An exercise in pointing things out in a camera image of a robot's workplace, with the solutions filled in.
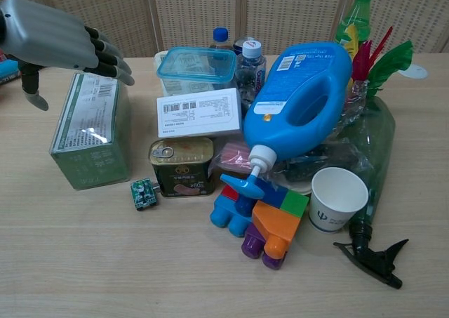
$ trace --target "blue container lid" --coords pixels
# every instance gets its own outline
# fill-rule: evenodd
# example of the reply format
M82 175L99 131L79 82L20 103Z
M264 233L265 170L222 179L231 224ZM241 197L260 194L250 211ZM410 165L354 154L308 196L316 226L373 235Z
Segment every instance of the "blue container lid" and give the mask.
M167 52L156 73L162 79L224 84L232 80L235 68L232 50L177 46Z
M228 39L227 29L224 27L216 27L213 30L213 40L217 42L225 42Z

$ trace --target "robotic hand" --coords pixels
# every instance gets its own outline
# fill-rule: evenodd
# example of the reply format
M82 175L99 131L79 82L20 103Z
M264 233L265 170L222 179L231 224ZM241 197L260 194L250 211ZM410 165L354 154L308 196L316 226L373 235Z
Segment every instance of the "robotic hand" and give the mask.
M112 77L133 85L130 67L118 48L73 15L28 0L0 3L0 49L17 60L26 98L41 110L39 70L60 67Z

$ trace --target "white paper cup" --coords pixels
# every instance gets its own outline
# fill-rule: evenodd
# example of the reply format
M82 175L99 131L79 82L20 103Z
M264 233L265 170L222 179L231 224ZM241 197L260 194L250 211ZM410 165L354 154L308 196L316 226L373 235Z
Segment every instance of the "white paper cup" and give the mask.
M354 173L328 167L311 180L309 219L322 232L336 232L368 202L368 188Z

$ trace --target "tin can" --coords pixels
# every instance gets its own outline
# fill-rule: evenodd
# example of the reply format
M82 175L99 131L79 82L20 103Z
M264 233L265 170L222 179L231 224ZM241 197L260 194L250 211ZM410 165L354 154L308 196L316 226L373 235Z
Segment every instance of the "tin can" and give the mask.
M209 138L158 140L151 145L148 157L164 197L208 195L215 189L208 176L213 158Z
M236 39L232 46L234 48L234 52L236 53L236 55L241 54L244 41L255 41L255 38L245 36L245 37L240 37L239 39Z

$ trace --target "plastic food container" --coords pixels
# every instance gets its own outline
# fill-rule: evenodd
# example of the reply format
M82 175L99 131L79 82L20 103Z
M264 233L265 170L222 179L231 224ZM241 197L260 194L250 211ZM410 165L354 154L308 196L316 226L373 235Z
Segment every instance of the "plastic food container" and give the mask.
M175 47L157 69L164 95L236 88L236 55L231 50Z

